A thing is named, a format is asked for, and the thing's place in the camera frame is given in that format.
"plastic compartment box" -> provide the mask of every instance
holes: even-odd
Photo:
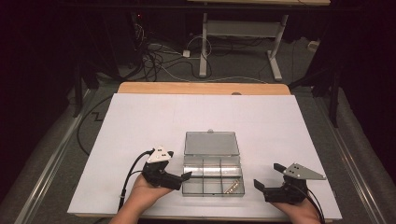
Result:
[[[184,151],[183,196],[242,197],[245,187],[235,133],[188,132]]]

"white desk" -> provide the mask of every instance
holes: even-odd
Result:
[[[181,191],[173,191],[143,217],[286,220],[283,213],[264,201],[253,179],[266,187],[280,187],[283,178],[273,169],[274,162],[284,166],[298,162],[325,175],[292,95],[118,93],[112,99],[68,213],[114,216],[123,182],[138,155],[162,145],[175,152],[166,171],[181,175],[186,132],[209,129],[236,133],[245,196],[183,197]],[[141,160],[135,169],[141,169],[144,162]],[[130,179],[127,196],[134,179],[135,175]],[[317,195],[324,216],[340,219],[329,182],[308,180],[307,185]]]

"table leg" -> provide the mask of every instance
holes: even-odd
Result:
[[[281,81],[282,80],[282,76],[280,74],[279,66],[277,65],[277,62],[276,62],[276,53],[277,53],[277,50],[279,48],[280,41],[282,40],[282,35],[283,35],[283,32],[285,31],[286,22],[288,20],[288,17],[289,17],[289,15],[284,15],[282,17],[282,21],[279,24],[279,27],[277,29],[274,49],[267,51],[268,60],[270,62],[271,69],[273,71],[274,78],[275,78],[276,81]]]
[[[204,19],[202,22],[202,49],[201,49],[201,59],[199,65],[200,77],[206,77],[206,66],[207,66],[206,38],[207,38],[207,13],[204,13]]]

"wire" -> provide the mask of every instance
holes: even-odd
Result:
[[[321,210],[321,207],[320,207],[320,209],[318,208],[318,206],[320,206],[320,204],[318,204],[318,206],[317,206],[317,205],[315,204],[315,202],[312,200],[312,198],[311,198],[308,194],[306,194],[305,192],[303,192],[301,189],[297,188],[296,186],[294,186],[294,185],[292,185],[292,184],[288,184],[288,186],[290,186],[290,187],[292,187],[292,188],[297,189],[298,191],[300,191],[300,192],[305,196],[305,198],[306,198],[309,202],[312,203],[312,205],[315,207],[315,210],[317,210],[320,224],[325,224],[325,219],[324,219],[324,216],[323,216],[323,212],[322,212],[322,210]]]
[[[131,175],[133,175],[133,174],[135,174],[135,173],[137,173],[137,172],[141,172],[141,171],[136,171],[136,172],[133,172],[133,173],[132,173],[132,171],[134,170],[134,167],[136,166],[137,162],[138,162],[140,159],[142,159],[142,157],[144,157],[145,155],[151,155],[152,152],[153,152],[154,150],[155,150],[155,149],[152,149],[152,150],[150,150],[150,151],[145,151],[145,152],[143,152],[143,153],[140,154],[140,156],[138,156],[137,159],[134,161],[134,164],[132,165],[131,169],[129,170],[128,175],[127,175],[126,178],[125,178],[124,185],[123,185],[123,187],[122,187],[122,191],[121,191],[121,195],[120,195],[119,211],[120,211],[120,209],[122,208],[123,203],[124,203],[124,200],[125,200],[126,186],[128,185],[129,177],[131,177]]]
[[[321,209],[321,206],[320,206],[320,203],[319,203],[319,201],[318,201],[318,199],[317,199],[317,196],[315,196],[315,194],[314,194],[314,192],[312,192],[312,190],[308,189],[308,191],[312,194],[312,196],[314,196],[314,199],[315,199],[315,201],[316,201],[317,204],[318,204],[318,208],[319,208],[319,210],[320,210],[321,217],[322,217],[322,219],[323,219],[323,221],[324,221],[323,211],[322,211],[322,209]]]
[[[171,53],[171,54],[178,54],[178,55],[182,55],[181,53],[177,52],[175,49],[169,48],[165,45],[162,44],[154,44],[154,43],[150,43],[148,45],[154,45],[154,46],[161,46],[159,49],[155,50],[155,51],[159,51],[162,48],[166,48],[166,49],[170,49],[172,51],[160,51],[161,53]]]
[[[167,62],[162,62],[162,63],[171,63],[171,62],[174,62],[174,61],[177,61],[177,60],[180,60],[180,59],[184,59],[185,57],[179,57],[179,58],[176,58],[176,59],[173,59],[173,60],[170,60],[170,61],[167,61]]]
[[[192,40],[190,40],[189,44],[187,44],[186,49],[189,49],[189,46],[190,46],[191,42],[192,42],[194,39],[197,39],[197,38],[202,38],[203,40],[205,40],[205,41],[209,44],[209,52],[206,54],[206,57],[209,56],[210,53],[212,52],[212,45],[210,44],[210,42],[209,42],[208,39],[204,38],[204,37],[201,36],[201,35],[197,35],[197,36],[194,37]]]
[[[84,118],[82,118],[81,123],[78,125],[77,127],[77,141],[78,141],[78,145],[81,148],[81,150],[87,155],[90,156],[90,153],[84,148],[84,146],[81,144],[81,139],[79,137],[79,130],[81,129],[82,124],[84,123],[84,120],[91,114],[91,112],[100,104],[102,104],[103,102],[105,102],[108,99],[111,99],[113,97],[113,95],[107,96],[105,99],[103,99],[102,101],[100,101],[96,106],[94,106],[85,116]]]
[[[211,80],[205,80],[205,81],[191,81],[191,80],[187,80],[184,78],[180,78],[180,77],[175,77],[174,75],[172,75],[168,70],[166,70],[166,68],[161,66],[161,69],[163,69],[163,71],[165,71],[169,76],[171,76],[174,79],[180,80],[180,81],[185,81],[185,82],[217,82],[217,81],[222,81],[222,80],[227,80],[227,79],[234,79],[234,78],[244,78],[244,79],[249,79],[249,80],[254,80],[257,82],[261,82],[261,83],[265,83],[267,84],[267,82],[261,81],[259,79],[253,78],[253,77],[224,77],[224,78],[217,78],[217,79],[211,79]]]
[[[228,55],[228,54],[230,54],[231,52],[233,52],[235,49],[243,49],[243,48],[247,48],[247,47],[256,47],[256,46],[259,46],[261,43],[262,43],[262,41],[264,40],[264,39],[266,39],[266,38],[264,38],[264,37],[256,37],[256,38],[254,38],[254,39],[244,39],[244,38],[241,38],[241,39],[231,39],[231,38],[229,38],[228,36],[225,36],[225,38],[221,38],[221,37],[219,37],[219,36],[216,36],[216,35],[208,35],[208,37],[212,37],[212,38],[214,38],[214,39],[217,39],[217,40],[221,40],[221,41],[226,41],[229,45],[230,45],[230,48],[228,49],[228,51],[227,52],[225,52],[225,53],[223,53],[223,54],[215,54],[215,53],[213,53],[213,49],[215,48],[215,47],[227,47],[227,46],[224,46],[224,45],[216,45],[216,44],[213,44],[213,42],[212,42],[212,45],[211,45],[211,47],[212,47],[212,54],[213,55],[215,55],[215,56],[218,56],[218,57],[223,57],[223,56],[226,56],[226,55]]]
[[[145,30],[139,24],[136,24],[136,26],[140,28],[139,31],[138,31],[139,33],[138,33],[137,39],[139,39],[140,33],[142,33],[142,38],[140,40],[140,44],[139,44],[139,46],[137,46],[138,48],[140,48],[140,46],[142,46],[142,44],[144,42],[144,39],[145,39]]]
[[[154,77],[153,82],[155,82],[157,80],[157,66],[156,66],[156,61],[157,59],[155,59],[151,54],[147,53],[147,56],[149,57],[150,62],[152,62],[152,66],[150,67],[150,69],[148,70],[148,72],[146,73],[146,69],[144,69],[145,71],[145,79],[146,81],[149,81],[149,73],[154,69],[154,75],[152,77]]]

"human hand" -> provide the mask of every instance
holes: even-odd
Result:
[[[314,205],[307,199],[298,204],[271,203],[274,207],[284,212],[293,224],[319,224],[318,212]]]
[[[139,175],[134,182],[128,200],[110,223],[137,223],[143,212],[171,191],[172,189],[153,187],[146,181],[145,177]]]

